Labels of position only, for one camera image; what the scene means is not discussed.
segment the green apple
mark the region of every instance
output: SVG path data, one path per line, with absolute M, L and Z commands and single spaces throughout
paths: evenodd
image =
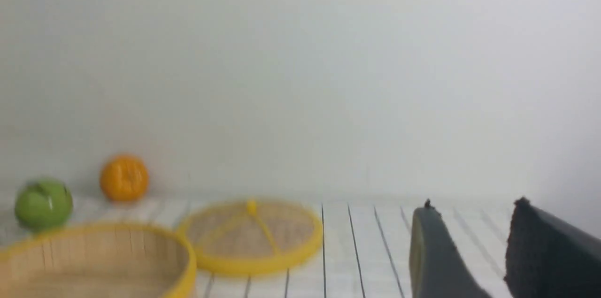
M 60 227 L 71 212 L 71 192 L 63 182 L 49 177 L 28 182 L 15 202 L 17 220 L 34 232 Z

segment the white slatted surface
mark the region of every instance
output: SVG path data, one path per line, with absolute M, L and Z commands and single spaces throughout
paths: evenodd
M 13 214 L 12 195 L 0 196 L 0 246 L 26 238 Z M 145 199 L 134 206 L 75 197 L 69 224 L 152 222 L 174 228 L 203 208 L 203 200 Z M 324 250 L 307 264 L 267 279 L 232 281 L 199 272 L 198 298 L 411 298 L 408 272 L 414 206 L 309 203 L 324 219 Z M 509 232 L 507 208 L 453 208 L 436 203 L 466 265 L 495 298 L 509 298 L 502 281 Z

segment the black foam pad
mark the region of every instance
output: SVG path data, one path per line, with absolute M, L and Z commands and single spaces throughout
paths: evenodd
M 414 298 L 490 298 L 466 268 L 429 201 L 414 211 L 409 268 Z
M 601 240 L 525 198 L 515 203 L 505 266 L 514 298 L 601 297 Z

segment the basket lid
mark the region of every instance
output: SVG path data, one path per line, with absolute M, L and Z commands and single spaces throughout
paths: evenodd
M 286 270 L 322 247 L 321 220 L 302 206 L 274 200 L 210 206 L 178 228 L 193 244 L 198 267 L 220 275 Z

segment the white wall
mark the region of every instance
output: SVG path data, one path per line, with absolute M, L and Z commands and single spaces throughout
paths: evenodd
M 0 0 L 3 187 L 601 199 L 601 0 Z

